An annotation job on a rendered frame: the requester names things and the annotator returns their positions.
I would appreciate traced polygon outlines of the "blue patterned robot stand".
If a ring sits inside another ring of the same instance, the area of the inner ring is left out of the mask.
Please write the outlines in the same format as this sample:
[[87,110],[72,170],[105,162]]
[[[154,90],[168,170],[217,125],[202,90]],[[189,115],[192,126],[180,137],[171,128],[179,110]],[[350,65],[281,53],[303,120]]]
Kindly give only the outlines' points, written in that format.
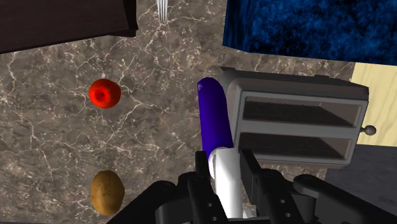
[[223,46],[397,66],[397,0],[227,0]]

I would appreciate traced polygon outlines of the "red tomato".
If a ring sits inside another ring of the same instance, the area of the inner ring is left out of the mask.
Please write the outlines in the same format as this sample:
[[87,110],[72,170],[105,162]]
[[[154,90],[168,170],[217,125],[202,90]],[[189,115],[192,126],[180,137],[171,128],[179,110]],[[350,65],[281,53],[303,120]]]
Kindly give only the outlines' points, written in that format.
[[121,97],[121,88],[111,80],[99,79],[91,84],[88,96],[95,106],[108,109],[118,104]]

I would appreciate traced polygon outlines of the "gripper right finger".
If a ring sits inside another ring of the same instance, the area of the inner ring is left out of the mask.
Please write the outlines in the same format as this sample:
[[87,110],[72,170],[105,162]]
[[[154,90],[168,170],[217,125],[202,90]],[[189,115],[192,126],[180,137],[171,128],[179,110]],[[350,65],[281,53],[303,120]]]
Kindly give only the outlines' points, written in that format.
[[397,224],[397,216],[310,174],[288,181],[240,150],[244,188],[266,224]]

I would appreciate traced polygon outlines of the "brown potato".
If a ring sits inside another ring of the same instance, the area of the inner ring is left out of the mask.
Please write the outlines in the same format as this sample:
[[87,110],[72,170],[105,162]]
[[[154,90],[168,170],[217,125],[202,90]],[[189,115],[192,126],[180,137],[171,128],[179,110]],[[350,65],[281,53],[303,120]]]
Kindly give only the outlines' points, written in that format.
[[100,171],[95,175],[90,198],[99,214],[109,216],[117,213],[122,206],[124,195],[125,187],[115,172]]

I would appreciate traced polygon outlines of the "blue and white cylinder tool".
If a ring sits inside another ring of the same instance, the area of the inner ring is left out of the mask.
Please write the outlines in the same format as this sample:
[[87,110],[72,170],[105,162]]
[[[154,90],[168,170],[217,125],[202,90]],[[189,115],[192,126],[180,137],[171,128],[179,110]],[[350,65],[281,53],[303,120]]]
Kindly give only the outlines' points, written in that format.
[[216,195],[228,218],[243,218],[240,155],[233,143],[223,87],[206,77],[197,83],[197,89],[202,149]]

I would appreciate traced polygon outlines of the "dark brown box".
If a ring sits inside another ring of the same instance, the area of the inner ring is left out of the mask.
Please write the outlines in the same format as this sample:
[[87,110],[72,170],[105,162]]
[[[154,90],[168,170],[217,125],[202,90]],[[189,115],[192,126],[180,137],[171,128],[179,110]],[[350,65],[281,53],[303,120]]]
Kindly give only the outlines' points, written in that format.
[[0,0],[0,54],[137,30],[137,0]]

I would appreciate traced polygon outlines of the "silver fork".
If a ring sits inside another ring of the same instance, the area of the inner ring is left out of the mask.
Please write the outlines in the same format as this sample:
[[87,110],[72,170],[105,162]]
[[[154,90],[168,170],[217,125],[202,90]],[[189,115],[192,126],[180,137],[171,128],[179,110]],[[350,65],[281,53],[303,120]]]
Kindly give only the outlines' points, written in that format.
[[167,21],[167,8],[169,0],[157,0],[158,20],[161,23]]

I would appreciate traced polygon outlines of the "grey toaster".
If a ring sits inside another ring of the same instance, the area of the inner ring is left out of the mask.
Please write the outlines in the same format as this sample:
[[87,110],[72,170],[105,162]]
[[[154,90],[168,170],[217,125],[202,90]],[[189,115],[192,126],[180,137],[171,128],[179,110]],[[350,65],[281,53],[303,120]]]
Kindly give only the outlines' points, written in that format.
[[368,107],[366,86],[329,76],[239,71],[222,67],[233,141],[259,161],[350,164]]

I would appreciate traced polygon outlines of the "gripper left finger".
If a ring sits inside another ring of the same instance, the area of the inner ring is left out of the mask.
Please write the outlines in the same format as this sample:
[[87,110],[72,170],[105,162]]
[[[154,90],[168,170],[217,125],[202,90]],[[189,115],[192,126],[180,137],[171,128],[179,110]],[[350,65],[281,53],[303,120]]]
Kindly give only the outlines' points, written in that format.
[[227,224],[213,192],[204,151],[195,153],[195,170],[170,181],[156,181],[106,224]]

